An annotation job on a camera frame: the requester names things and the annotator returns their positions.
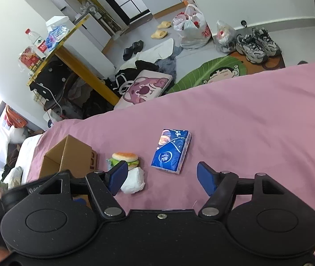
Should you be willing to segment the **white soft packet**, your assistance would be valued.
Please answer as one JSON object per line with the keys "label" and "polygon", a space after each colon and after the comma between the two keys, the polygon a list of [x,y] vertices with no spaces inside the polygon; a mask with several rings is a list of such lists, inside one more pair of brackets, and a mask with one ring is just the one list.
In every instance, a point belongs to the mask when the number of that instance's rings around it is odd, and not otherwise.
{"label": "white soft packet", "polygon": [[128,171],[127,178],[121,186],[121,191],[125,194],[135,194],[144,189],[144,171],[140,167],[135,167]]}

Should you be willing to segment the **hamburger plush toy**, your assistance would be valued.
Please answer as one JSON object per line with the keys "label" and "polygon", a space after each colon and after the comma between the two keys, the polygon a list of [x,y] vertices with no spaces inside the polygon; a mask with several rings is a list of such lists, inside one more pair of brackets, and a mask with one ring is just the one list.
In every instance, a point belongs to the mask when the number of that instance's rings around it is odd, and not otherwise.
{"label": "hamburger plush toy", "polygon": [[119,162],[124,161],[128,164],[128,169],[132,170],[139,166],[139,157],[134,153],[126,153],[126,152],[116,152],[113,153],[111,158],[107,159],[107,167],[108,170],[111,170],[114,166],[119,164]]}

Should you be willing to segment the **cardboard box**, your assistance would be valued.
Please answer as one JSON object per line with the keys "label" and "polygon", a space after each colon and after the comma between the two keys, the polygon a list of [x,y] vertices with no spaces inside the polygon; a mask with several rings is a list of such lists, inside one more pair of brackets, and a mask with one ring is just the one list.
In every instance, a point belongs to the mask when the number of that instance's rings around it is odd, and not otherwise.
{"label": "cardboard box", "polygon": [[39,177],[69,170],[75,178],[85,178],[97,168],[97,153],[87,144],[67,135],[44,155]]}

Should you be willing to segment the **blue tissue pack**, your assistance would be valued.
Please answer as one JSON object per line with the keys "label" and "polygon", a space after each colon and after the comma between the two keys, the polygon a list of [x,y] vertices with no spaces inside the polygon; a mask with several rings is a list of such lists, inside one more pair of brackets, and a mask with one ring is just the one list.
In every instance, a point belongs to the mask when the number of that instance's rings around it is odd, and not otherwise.
{"label": "blue tissue pack", "polygon": [[192,133],[188,130],[163,129],[151,166],[178,175],[191,138]]}

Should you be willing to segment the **orange garment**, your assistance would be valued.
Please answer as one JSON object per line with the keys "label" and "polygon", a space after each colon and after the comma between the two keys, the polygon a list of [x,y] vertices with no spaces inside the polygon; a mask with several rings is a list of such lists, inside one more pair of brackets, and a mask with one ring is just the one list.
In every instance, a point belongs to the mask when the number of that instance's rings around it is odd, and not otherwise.
{"label": "orange garment", "polygon": [[27,126],[27,121],[8,104],[5,106],[5,116],[6,122],[10,127],[13,126],[14,128],[19,129]]}

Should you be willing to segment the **pink bed cover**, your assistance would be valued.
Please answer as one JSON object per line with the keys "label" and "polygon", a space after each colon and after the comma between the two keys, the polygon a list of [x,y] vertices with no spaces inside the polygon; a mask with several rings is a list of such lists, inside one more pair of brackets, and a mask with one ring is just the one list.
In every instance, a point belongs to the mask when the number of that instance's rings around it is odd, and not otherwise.
{"label": "pink bed cover", "polygon": [[[151,166],[164,129],[191,132],[179,174]],[[29,181],[39,177],[46,152],[69,135],[98,154],[100,170],[115,152],[139,156],[145,187],[134,195],[117,194],[126,211],[201,208],[207,194],[196,167],[202,161],[243,178],[264,172],[315,209],[315,63],[222,80],[56,123],[35,148]]]}

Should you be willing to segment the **black clothes pile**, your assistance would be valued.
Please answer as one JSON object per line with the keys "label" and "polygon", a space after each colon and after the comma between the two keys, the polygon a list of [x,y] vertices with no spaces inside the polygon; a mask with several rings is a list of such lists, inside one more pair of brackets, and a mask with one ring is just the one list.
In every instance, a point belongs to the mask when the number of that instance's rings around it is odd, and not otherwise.
{"label": "black clothes pile", "polygon": [[159,66],[147,61],[138,60],[135,62],[135,68],[122,69],[117,74],[104,79],[103,82],[110,90],[121,96],[129,89],[143,70],[158,71]]}

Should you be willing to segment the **pink bear cushion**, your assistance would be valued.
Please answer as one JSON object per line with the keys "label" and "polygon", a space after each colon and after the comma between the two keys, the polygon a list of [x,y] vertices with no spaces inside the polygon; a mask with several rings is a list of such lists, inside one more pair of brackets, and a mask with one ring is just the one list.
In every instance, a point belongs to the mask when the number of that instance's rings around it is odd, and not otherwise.
{"label": "pink bear cushion", "polygon": [[160,97],[173,81],[170,74],[143,70],[128,84],[114,109],[124,109]]}

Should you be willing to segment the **black polka dot bag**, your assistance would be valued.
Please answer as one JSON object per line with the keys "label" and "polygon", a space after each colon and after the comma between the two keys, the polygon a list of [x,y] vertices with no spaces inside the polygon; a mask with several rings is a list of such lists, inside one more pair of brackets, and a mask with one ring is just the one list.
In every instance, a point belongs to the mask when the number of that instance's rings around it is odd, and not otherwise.
{"label": "black polka dot bag", "polygon": [[37,78],[29,85],[31,91],[36,91],[46,100],[52,100],[53,95],[64,92],[72,86],[78,76],[56,55],[44,66]]}

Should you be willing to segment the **green cartoon floor mat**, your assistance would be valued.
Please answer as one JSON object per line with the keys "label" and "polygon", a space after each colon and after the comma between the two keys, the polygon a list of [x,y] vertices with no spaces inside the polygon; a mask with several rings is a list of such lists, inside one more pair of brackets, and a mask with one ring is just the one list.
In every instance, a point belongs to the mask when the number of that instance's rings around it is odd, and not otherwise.
{"label": "green cartoon floor mat", "polygon": [[268,58],[267,61],[262,64],[253,64],[247,60],[246,56],[240,55],[238,52],[233,52],[230,55],[203,63],[200,67],[192,70],[181,78],[167,93],[184,91],[212,82],[285,67],[282,55]]}

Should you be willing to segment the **round white gold table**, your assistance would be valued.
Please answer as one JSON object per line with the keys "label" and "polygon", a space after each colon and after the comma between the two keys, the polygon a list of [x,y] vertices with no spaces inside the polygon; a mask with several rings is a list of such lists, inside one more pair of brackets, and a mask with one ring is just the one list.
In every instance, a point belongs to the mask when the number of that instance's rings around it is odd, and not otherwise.
{"label": "round white gold table", "polygon": [[92,89],[99,93],[111,105],[116,105],[119,102],[119,97],[111,91],[104,82],[92,73],[87,66],[77,59],[68,49],[64,47],[64,43],[89,19],[89,15],[85,15],[79,23],[77,23],[72,30],[57,44],[51,51],[49,56],[40,64],[40,66],[33,72],[33,75],[27,82],[30,86],[38,75],[45,68],[52,56],[56,55],[62,62],[64,62],[72,71],[75,72],[81,79],[83,79]]}

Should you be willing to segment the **black slipper left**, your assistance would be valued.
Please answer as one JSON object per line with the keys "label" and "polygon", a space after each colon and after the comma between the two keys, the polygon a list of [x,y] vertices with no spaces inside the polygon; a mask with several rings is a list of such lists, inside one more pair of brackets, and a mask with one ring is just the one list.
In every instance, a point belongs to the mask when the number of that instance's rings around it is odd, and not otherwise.
{"label": "black slipper left", "polygon": [[128,61],[134,54],[133,46],[124,49],[123,60]]}

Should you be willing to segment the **black slipper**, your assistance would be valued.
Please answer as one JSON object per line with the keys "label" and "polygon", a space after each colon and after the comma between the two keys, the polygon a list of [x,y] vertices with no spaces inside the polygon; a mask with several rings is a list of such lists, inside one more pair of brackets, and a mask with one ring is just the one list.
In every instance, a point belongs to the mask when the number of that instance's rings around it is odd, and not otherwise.
{"label": "black slipper", "polygon": [[136,55],[144,48],[144,42],[142,40],[134,42],[132,45],[133,53]]}
{"label": "black slipper", "polygon": [[124,49],[123,60],[128,61],[134,54],[133,46]]}

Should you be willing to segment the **red snack bag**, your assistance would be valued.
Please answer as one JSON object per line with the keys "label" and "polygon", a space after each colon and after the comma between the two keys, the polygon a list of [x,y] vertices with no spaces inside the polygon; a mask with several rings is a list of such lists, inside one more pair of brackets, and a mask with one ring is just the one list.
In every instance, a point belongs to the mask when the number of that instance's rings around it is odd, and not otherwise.
{"label": "red snack bag", "polygon": [[18,65],[21,71],[28,70],[34,73],[43,63],[43,59],[34,51],[33,47],[28,46],[19,55]]}

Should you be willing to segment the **black slipper right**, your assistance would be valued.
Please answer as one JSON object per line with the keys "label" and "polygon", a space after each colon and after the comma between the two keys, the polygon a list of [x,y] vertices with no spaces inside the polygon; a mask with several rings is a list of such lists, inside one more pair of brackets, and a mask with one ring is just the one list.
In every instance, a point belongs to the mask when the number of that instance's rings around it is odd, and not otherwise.
{"label": "black slipper right", "polygon": [[133,53],[136,55],[144,48],[144,42],[142,40],[134,42],[132,45]]}

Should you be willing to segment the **grey sneaker left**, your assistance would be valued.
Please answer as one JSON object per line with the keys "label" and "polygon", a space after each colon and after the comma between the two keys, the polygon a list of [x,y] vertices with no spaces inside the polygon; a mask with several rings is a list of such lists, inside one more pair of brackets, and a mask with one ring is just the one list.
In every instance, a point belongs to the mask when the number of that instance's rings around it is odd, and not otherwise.
{"label": "grey sneaker left", "polygon": [[236,51],[244,55],[246,60],[252,64],[262,64],[268,60],[265,51],[256,43],[254,37],[250,34],[236,36]]}

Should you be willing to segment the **grey sneaker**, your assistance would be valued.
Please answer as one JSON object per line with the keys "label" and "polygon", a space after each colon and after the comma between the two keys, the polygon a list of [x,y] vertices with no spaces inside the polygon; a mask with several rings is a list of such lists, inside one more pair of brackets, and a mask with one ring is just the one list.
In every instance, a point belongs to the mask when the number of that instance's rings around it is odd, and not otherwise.
{"label": "grey sneaker", "polygon": [[254,37],[250,34],[236,36],[236,51],[244,55],[246,60],[252,64],[262,64],[268,60],[265,51],[256,43]]}
{"label": "grey sneaker", "polygon": [[252,28],[252,35],[257,45],[259,45],[268,57],[276,57],[281,54],[280,47],[271,38],[265,28]]}

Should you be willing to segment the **white floor mat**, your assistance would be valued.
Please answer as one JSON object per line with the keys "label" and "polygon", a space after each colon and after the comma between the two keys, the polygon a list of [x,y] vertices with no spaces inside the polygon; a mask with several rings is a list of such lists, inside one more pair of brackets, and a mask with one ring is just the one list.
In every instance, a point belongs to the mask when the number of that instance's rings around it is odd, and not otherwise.
{"label": "white floor mat", "polygon": [[145,61],[149,63],[155,63],[158,60],[166,59],[172,55],[174,51],[174,39],[168,39],[151,49],[143,52],[138,52],[133,58],[129,59],[118,69],[118,71],[127,68],[136,68],[136,61]]}

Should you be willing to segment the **clear plastic trash bag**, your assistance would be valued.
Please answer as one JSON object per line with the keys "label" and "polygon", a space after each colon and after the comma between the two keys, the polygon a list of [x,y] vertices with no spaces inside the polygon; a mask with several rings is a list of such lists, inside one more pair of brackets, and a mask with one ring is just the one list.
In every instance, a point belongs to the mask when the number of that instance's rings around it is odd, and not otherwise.
{"label": "clear plastic trash bag", "polygon": [[217,32],[213,36],[215,47],[222,53],[232,53],[236,50],[236,30],[222,20],[216,22]]}

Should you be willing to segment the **water bottle red label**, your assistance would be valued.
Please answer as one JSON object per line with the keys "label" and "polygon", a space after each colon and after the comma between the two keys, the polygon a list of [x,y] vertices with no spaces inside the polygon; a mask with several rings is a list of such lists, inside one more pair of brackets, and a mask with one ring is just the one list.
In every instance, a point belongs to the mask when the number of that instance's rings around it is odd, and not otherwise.
{"label": "water bottle red label", "polygon": [[46,41],[45,39],[42,38],[42,36],[39,33],[27,28],[27,30],[25,30],[25,34],[27,35],[28,39],[31,41],[35,48],[37,48],[45,56],[48,55]]}

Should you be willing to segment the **white red plastic bag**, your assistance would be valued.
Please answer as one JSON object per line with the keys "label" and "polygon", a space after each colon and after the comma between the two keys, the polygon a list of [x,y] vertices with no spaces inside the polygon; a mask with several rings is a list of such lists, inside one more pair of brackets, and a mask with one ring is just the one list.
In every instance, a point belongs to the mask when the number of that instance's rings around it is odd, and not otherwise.
{"label": "white red plastic bag", "polygon": [[172,20],[172,26],[180,38],[183,49],[199,49],[211,39],[211,30],[202,11],[194,4],[188,4],[184,12]]}

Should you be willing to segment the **grey sneaker right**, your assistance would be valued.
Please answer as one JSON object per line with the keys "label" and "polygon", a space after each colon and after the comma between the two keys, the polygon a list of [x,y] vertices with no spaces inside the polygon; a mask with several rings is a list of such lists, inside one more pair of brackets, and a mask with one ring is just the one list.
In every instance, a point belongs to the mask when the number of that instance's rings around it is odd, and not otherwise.
{"label": "grey sneaker right", "polygon": [[257,45],[259,45],[268,57],[276,57],[281,54],[280,47],[271,38],[265,28],[252,28],[252,35]]}

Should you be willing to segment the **yellow slipper near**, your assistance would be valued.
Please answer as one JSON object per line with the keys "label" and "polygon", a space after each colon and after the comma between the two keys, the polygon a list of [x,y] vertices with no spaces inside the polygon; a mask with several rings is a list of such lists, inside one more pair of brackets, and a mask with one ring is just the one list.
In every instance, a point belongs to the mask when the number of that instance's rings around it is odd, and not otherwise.
{"label": "yellow slipper near", "polygon": [[155,40],[160,40],[165,38],[168,35],[167,31],[163,31],[163,30],[156,30],[152,35],[151,38],[155,39]]}

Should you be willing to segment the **yellow slipper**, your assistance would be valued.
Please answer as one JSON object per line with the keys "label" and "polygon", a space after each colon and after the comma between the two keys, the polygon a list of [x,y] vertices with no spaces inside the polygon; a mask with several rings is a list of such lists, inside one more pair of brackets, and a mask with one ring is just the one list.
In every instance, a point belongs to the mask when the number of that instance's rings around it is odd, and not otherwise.
{"label": "yellow slipper", "polygon": [[151,38],[155,39],[155,40],[160,40],[165,38],[168,35],[167,31],[163,31],[163,30],[156,30],[152,35]]}
{"label": "yellow slipper", "polygon": [[157,28],[158,29],[168,29],[171,27],[171,22],[170,21],[162,21],[158,26]]}

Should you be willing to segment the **blue plastic bag on table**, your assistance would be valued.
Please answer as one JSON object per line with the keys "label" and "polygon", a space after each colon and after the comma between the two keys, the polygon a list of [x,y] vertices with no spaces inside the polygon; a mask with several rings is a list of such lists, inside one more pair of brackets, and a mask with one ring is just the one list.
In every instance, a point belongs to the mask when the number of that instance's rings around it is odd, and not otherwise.
{"label": "blue plastic bag on table", "polygon": [[53,51],[58,43],[68,34],[69,29],[66,25],[51,26],[46,38],[47,50]]}

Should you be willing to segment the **yellow slipper far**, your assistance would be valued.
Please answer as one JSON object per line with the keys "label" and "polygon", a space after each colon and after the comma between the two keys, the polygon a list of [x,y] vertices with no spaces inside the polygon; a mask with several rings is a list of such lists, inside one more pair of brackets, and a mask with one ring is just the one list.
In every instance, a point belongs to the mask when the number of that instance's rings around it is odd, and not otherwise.
{"label": "yellow slipper far", "polygon": [[171,27],[171,22],[170,21],[162,21],[158,26],[157,28],[158,29],[168,29]]}

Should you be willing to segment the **white tissue box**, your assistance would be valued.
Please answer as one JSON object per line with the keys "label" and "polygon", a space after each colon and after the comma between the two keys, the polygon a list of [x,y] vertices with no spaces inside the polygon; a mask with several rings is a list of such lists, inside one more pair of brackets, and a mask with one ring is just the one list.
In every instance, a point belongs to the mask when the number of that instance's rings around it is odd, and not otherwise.
{"label": "white tissue box", "polygon": [[48,32],[54,30],[58,26],[66,24],[69,20],[70,19],[68,16],[53,16],[48,21],[46,21]]}

